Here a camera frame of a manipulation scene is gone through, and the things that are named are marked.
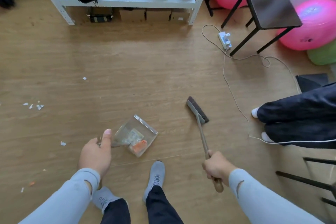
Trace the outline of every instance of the hand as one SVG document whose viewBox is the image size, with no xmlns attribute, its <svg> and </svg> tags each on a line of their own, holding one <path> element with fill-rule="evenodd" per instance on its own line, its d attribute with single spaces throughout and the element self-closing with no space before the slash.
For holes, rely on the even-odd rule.
<svg viewBox="0 0 336 224">
<path fill-rule="evenodd" d="M 91 139 L 84 145 L 79 156 L 78 169 L 91 168 L 100 175 L 100 180 L 107 173 L 111 165 L 111 129 L 106 129 L 100 147 L 97 138 Z"/>
<path fill-rule="evenodd" d="M 213 153 L 212 150 L 209 150 L 209 156 L 210 158 L 202 163 L 208 179 L 211 179 L 212 176 L 221 178 L 223 183 L 229 186 L 229 175 L 237 167 L 231 164 L 219 151 Z"/>
</svg>

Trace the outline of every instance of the person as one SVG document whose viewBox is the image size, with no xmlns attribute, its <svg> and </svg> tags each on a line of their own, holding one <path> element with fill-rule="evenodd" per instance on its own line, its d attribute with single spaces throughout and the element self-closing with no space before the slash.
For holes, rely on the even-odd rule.
<svg viewBox="0 0 336 224">
<path fill-rule="evenodd" d="M 245 170 L 235 167 L 220 152 L 213 153 L 202 164 L 209 179 L 217 177 L 229 186 L 239 205 L 252 224 L 322 224 L 317 218 L 269 190 Z M 100 179 L 111 164 L 111 130 L 101 141 L 91 139 L 82 149 L 78 171 L 40 207 L 19 224 L 74 224 L 78 223 L 90 201 L 101 209 L 101 224 L 130 224 L 127 202 L 107 188 L 97 190 Z M 149 224 L 183 224 L 162 190 L 165 166 L 155 161 L 143 200 Z"/>
</svg>

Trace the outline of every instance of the hand brush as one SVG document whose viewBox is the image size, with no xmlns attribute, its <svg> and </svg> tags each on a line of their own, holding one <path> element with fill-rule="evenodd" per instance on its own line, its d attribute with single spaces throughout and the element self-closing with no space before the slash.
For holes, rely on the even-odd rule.
<svg viewBox="0 0 336 224">
<path fill-rule="evenodd" d="M 191 111 L 196 116 L 199 133 L 201 134 L 202 144 L 203 144 L 203 148 L 205 152 L 205 159 L 209 159 L 210 158 L 209 149 L 208 149 L 207 141 L 205 140 L 205 136 L 204 136 L 203 129 L 202 129 L 202 124 L 209 122 L 209 119 L 192 97 L 188 97 L 187 106 L 189 106 Z M 213 185 L 215 186 L 215 190 L 217 192 L 223 192 L 224 188 L 223 188 L 222 180 L 219 178 L 215 178 L 213 176 L 211 178 L 212 178 Z"/>
</svg>

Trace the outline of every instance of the white cable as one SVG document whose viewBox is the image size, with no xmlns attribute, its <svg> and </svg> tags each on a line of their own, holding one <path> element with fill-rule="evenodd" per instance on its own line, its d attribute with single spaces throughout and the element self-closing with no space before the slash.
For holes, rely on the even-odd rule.
<svg viewBox="0 0 336 224">
<path fill-rule="evenodd" d="M 231 90 L 231 88 L 230 88 L 230 84 L 229 84 L 229 82 L 227 81 L 227 79 L 225 78 L 225 74 L 224 74 L 224 68 L 225 68 L 225 56 L 228 56 L 230 59 L 234 59 L 234 60 L 245 60 L 245 59 L 248 59 L 248 58 L 253 57 L 253 56 L 262 57 L 262 65 L 263 65 L 264 67 L 270 67 L 270 66 L 271 66 L 271 62 L 270 62 L 269 59 L 276 59 L 276 60 L 280 61 L 280 62 L 281 62 L 281 63 L 288 69 L 288 71 L 289 71 L 289 73 L 291 74 L 291 76 L 292 76 L 292 78 L 293 78 L 293 81 L 294 81 L 294 83 L 295 83 L 295 85 L 296 85 L 296 90 L 297 90 L 298 94 L 301 93 L 301 90 L 300 90 L 299 86 L 298 86 L 297 83 L 296 83 L 296 79 L 295 79 L 295 77 L 294 77 L 292 71 L 289 69 L 289 67 L 288 67 L 282 60 L 280 60 L 280 59 L 278 59 L 278 58 L 276 58 L 276 57 L 272 57 L 272 56 L 261 56 L 261 55 L 259 55 L 259 54 L 252 54 L 252 55 L 247 56 L 247 57 L 242 58 L 242 59 L 236 59 L 236 58 L 233 58 L 233 57 L 231 57 L 231 56 L 229 56 L 229 55 L 226 54 L 226 51 L 227 51 L 227 50 L 223 51 L 221 47 L 219 47 L 217 44 L 215 44 L 214 42 L 212 42 L 211 40 L 209 40 L 209 39 L 204 35 L 204 33 L 203 33 L 203 29 L 204 29 L 206 26 L 212 26 L 212 27 L 216 28 L 216 29 L 218 30 L 218 32 L 221 32 L 221 31 L 220 31 L 215 25 L 207 24 L 207 25 L 204 25 L 203 28 L 202 28 L 202 35 L 204 36 L 205 39 L 207 39 L 210 43 L 212 43 L 213 45 L 215 45 L 221 52 L 224 53 L 223 77 L 224 77 L 224 80 L 225 80 L 227 86 L 229 87 L 229 91 L 230 91 L 230 93 L 231 93 L 231 95 L 232 95 L 232 97 L 233 97 L 234 102 L 236 103 L 236 106 L 237 106 L 238 110 L 240 111 L 240 113 L 241 113 L 241 114 L 245 117 L 245 119 L 247 120 L 247 125 L 248 125 L 248 135 L 249 135 L 250 138 L 259 139 L 260 141 L 263 141 L 264 143 L 268 143 L 268 144 L 287 144 L 287 143 L 327 143 L 327 142 L 334 142 L 334 141 L 336 141 L 336 139 L 332 139 L 332 140 L 326 140 L 326 141 L 288 141 L 288 142 L 281 142 L 281 143 L 274 143 L 274 142 L 272 143 L 272 142 L 266 142 L 266 141 L 262 140 L 261 138 L 251 136 L 251 135 L 250 135 L 250 121 L 249 121 L 249 119 L 246 117 L 246 115 L 241 111 L 241 109 L 239 108 L 239 106 L 238 106 L 238 104 L 237 104 L 237 100 L 236 100 L 235 96 L 233 95 L 232 90 Z M 267 60 L 268 65 L 265 65 L 265 64 L 264 64 L 264 60 Z"/>
</svg>

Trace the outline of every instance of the shoe lace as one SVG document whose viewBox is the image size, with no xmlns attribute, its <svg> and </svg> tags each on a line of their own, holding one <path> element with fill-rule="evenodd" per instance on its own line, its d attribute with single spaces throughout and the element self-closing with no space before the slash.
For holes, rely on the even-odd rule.
<svg viewBox="0 0 336 224">
<path fill-rule="evenodd" d="M 155 185 L 160 186 L 160 175 L 155 175 L 153 186 Z"/>
</svg>

